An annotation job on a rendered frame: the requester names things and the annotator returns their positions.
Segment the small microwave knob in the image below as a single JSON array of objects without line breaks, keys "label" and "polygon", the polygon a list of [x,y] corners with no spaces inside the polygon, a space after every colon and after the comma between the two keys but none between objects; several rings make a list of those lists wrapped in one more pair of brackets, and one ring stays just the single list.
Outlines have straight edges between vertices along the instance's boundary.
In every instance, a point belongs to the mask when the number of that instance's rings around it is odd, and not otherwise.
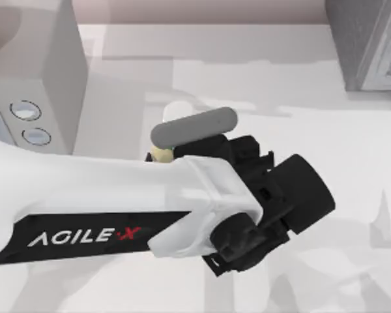
[{"label": "small microwave knob", "polygon": [[51,134],[43,128],[30,128],[23,130],[22,137],[31,145],[43,146],[51,142]]}]

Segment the pale yellow small object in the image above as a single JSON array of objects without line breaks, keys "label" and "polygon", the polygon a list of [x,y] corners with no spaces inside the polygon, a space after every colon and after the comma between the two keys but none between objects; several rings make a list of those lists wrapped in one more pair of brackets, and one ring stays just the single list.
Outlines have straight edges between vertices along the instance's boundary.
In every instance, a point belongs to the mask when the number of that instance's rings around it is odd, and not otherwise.
[{"label": "pale yellow small object", "polygon": [[170,163],[174,161],[172,149],[161,149],[153,145],[150,154],[153,162]]}]

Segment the grey cabinet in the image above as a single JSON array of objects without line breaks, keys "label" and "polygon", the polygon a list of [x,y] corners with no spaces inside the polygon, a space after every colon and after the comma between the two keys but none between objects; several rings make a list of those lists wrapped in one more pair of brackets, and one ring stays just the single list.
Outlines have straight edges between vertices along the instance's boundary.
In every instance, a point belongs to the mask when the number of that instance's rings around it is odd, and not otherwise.
[{"label": "grey cabinet", "polygon": [[325,0],[347,91],[391,91],[391,0]]}]

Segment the pale microwave oven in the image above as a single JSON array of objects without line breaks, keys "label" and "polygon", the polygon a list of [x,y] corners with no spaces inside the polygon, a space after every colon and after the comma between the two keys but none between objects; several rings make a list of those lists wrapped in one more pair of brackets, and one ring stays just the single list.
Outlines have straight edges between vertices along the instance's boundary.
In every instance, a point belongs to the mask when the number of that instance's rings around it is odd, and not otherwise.
[{"label": "pale microwave oven", "polygon": [[[41,153],[73,152],[88,80],[72,0],[0,0],[0,140]],[[42,111],[22,121],[10,111],[20,100]],[[43,128],[51,142],[27,143],[22,131]]]}]

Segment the pale grey rounded box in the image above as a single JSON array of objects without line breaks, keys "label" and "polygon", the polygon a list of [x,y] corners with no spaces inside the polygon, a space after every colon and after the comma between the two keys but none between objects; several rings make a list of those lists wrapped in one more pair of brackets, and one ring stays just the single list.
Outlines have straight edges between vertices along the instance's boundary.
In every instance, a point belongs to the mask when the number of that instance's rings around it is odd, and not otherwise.
[{"label": "pale grey rounded box", "polygon": [[157,124],[151,130],[150,139],[157,148],[171,149],[230,132],[238,121],[238,114],[233,108],[216,108]]}]

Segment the large microwave knob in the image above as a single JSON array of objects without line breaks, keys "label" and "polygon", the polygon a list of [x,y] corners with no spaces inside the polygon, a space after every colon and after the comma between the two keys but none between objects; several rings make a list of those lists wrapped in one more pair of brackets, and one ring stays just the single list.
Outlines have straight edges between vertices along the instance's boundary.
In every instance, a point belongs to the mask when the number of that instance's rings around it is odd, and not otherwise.
[{"label": "large microwave knob", "polygon": [[42,116],[41,109],[28,100],[13,102],[9,106],[11,113],[22,121],[35,121]]}]

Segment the white bottle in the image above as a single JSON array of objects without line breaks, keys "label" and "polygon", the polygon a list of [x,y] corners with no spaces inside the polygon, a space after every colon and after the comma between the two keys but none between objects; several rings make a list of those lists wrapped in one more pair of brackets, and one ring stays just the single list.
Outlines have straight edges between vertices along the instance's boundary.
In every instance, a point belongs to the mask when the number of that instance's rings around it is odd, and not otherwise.
[{"label": "white bottle", "polygon": [[191,103],[184,100],[173,101],[165,106],[162,121],[166,123],[183,117],[188,117],[193,115],[195,112],[195,108]]}]

